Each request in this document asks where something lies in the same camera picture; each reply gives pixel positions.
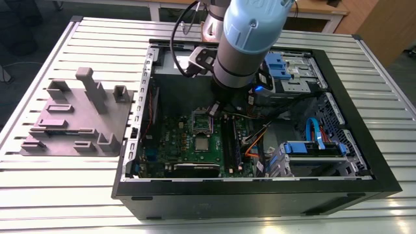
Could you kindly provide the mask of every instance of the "aluminum extrusion table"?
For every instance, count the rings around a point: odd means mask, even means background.
[[[92,67],[104,88],[138,90],[150,38],[172,23],[74,17],[0,133],[0,232],[404,233],[416,230],[416,111],[366,44],[350,35],[284,31],[278,46],[323,49],[356,104],[403,192],[330,216],[139,221],[111,199],[118,158],[28,157],[20,144],[39,117],[51,80],[82,86]],[[200,40],[195,26],[178,39]]]

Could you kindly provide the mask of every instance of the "metal bracket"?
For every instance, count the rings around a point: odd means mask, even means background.
[[[287,93],[311,93],[308,83],[302,79],[282,80],[282,86]]]

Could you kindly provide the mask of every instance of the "floor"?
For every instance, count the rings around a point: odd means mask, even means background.
[[[150,10],[146,7],[67,2],[64,3],[64,10],[58,12],[51,1],[39,0],[36,2],[44,18],[44,23],[32,28],[39,49],[36,53],[18,57],[11,55],[0,45],[0,64],[3,66],[24,61],[43,63],[74,15],[114,19],[151,20]],[[4,2],[0,1],[0,12],[4,10],[7,10],[7,6]],[[163,21],[174,22],[178,16],[178,10],[160,10],[160,19]],[[40,69],[40,64],[38,63],[19,63],[7,67],[7,72],[15,78],[15,81],[10,85],[0,82],[0,130],[38,74]],[[390,66],[388,72],[404,93],[408,95],[411,102],[416,105],[416,92],[414,92],[416,90],[416,59],[408,58],[407,55],[403,54],[398,61]]]

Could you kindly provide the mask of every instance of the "cable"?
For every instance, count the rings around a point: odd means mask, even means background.
[[[184,77],[191,77],[191,75],[188,75],[188,74],[184,72],[180,63],[178,62],[178,58],[176,58],[176,54],[175,54],[175,50],[174,50],[174,39],[175,39],[175,33],[176,33],[178,27],[179,27],[179,25],[180,25],[180,22],[182,22],[182,20],[183,20],[183,17],[184,17],[184,15],[187,14],[187,12],[192,9],[192,7],[194,7],[198,3],[199,3],[198,1],[192,2],[192,3],[190,4],[190,6],[187,7],[187,9],[183,11],[183,13],[182,13],[182,15],[180,15],[180,17],[178,18],[178,21],[176,21],[176,23],[175,23],[174,30],[172,30],[172,35],[171,35],[170,48],[171,48],[171,52],[172,52],[172,59],[174,59],[174,63],[175,63],[176,66],[178,66],[178,69],[179,69],[179,71],[180,71],[180,73],[182,73],[182,75],[183,75]]]
[[[16,62],[16,63],[12,63],[12,64],[8,64],[8,65],[6,65],[6,66],[3,66],[3,67],[11,67],[11,66],[15,66],[15,65],[18,65],[18,64],[39,64],[39,65],[44,65],[42,62]]]
[[[184,24],[184,21],[182,21],[182,32],[183,32],[183,34],[186,34],[186,35],[188,35],[188,33],[191,32],[191,28],[192,28],[192,25],[194,25],[195,17],[196,17],[196,15],[198,15],[198,10],[200,9],[200,4],[202,4],[202,2],[198,3],[196,10],[195,10],[194,17],[192,17],[192,21],[191,21],[191,25],[190,25],[190,28],[188,28],[188,31],[187,31],[187,32],[186,32],[186,24]]]
[[[263,137],[264,133],[266,133],[266,131],[260,134],[260,136],[259,136],[258,139],[255,140],[254,144],[248,147],[248,149],[247,149],[244,155],[248,155],[250,150],[252,149],[252,147],[255,146],[255,144],[258,143],[258,141],[259,141],[260,138]]]
[[[224,111],[227,114],[230,115],[235,115],[235,116],[240,116],[240,117],[244,117],[244,118],[250,118],[250,119],[258,119],[256,117],[250,117],[250,116],[246,116],[246,115],[242,115],[242,114],[238,114],[238,113],[231,113],[228,111]]]
[[[255,134],[250,135],[246,138],[246,141],[250,141],[259,133],[263,132],[263,130],[266,130],[268,128],[268,126],[272,123],[272,120],[275,118],[279,117],[279,115],[282,113],[284,113],[286,111],[288,111],[288,108],[292,104],[296,104],[298,102],[300,102],[302,100],[307,99],[307,98],[316,98],[319,97],[322,94],[324,93],[324,91],[316,91],[314,93],[310,94],[302,94],[298,97],[295,97],[291,101],[288,101],[287,103],[282,104],[280,106],[276,107],[276,109],[272,111],[272,113],[266,117],[266,121],[263,124],[263,127],[256,131]]]
[[[299,15],[299,5],[298,5],[298,1],[296,0],[295,0],[295,5],[296,5],[295,18],[298,18],[298,15]]]
[[[150,128],[151,128],[151,125],[152,125],[152,118],[154,118],[154,113],[152,113],[152,91],[151,91],[151,88],[150,88],[150,124],[148,124],[148,127],[146,128],[146,132],[144,132],[144,134],[143,134],[143,136],[142,136],[140,141],[143,141],[144,136],[146,136],[146,134],[148,133],[148,130],[150,130]]]

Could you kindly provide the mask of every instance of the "robotic arm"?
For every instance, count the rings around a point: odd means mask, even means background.
[[[224,33],[216,30],[215,34],[220,38],[218,52],[199,47],[190,57],[190,62],[211,71],[214,76],[212,91],[218,96],[218,102],[210,111],[210,115],[214,115],[234,94],[251,87],[262,71],[264,57],[280,36],[295,0],[202,0],[204,1],[211,4],[208,18],[215,18],[219,23],[222,18],[218,16],[230,4],[224,14]]]

